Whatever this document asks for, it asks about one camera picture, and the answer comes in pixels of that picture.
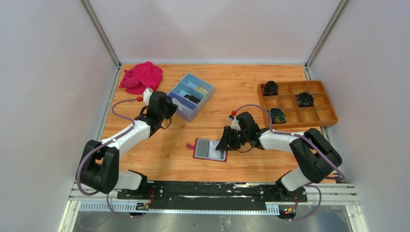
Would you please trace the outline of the red leather card holder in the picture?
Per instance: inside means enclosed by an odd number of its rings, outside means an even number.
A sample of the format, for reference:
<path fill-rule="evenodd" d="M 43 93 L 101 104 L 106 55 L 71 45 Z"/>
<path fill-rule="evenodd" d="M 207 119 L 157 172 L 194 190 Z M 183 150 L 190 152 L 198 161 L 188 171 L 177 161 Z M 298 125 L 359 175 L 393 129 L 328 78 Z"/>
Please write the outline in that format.
<path fill-rule="evenodd" d="M 187 143 L 186 147 L 193 151 L 193 158 L 218 162 L 227 161 L 227 151 L 216 150 L 218 140 L 196 138 L 195 143 Z"/>

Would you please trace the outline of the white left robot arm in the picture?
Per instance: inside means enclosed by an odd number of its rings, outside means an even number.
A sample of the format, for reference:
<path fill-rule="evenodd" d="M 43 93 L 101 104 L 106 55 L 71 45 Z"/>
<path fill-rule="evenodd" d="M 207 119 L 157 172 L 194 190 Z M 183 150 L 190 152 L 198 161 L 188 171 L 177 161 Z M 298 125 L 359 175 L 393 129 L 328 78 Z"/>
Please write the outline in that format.
<path fill-rule="evenodd" d="M 121 171 L 120 159 L 139 142 L 163 129 L 163 121 L 171 120 L 178 105 L 166 93 L 149 88 L 136 100 L 146 105 L 135 118 L 117 113 L 115 107 L 111 109 L 116 116 L 130 121 L 130 125 L 102 141 L 86 143 L 75 176 L 82 194 L 92 196 L 120 189 L 138 190 L 146 181 L 146 176 L 139 172 Z"/>

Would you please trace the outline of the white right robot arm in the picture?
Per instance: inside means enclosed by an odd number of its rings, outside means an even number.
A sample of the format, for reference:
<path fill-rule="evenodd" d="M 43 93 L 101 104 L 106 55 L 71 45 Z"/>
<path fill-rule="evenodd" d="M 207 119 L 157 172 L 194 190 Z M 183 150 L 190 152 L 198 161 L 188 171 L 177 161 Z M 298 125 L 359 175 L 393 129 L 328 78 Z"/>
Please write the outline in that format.
<path fill-rule="evenodd" d="M 320 183 L 342 164 L 339 153 L 317 129 L 291 133 L 260 128 L 249 112 L 234 116 L 232 124 L 224 127 L 216 150 L 239 150 L 245 144 L 294 155 L 298 166 L 276 181 L 277 191 L 292 192 L 309 183 Z"/>

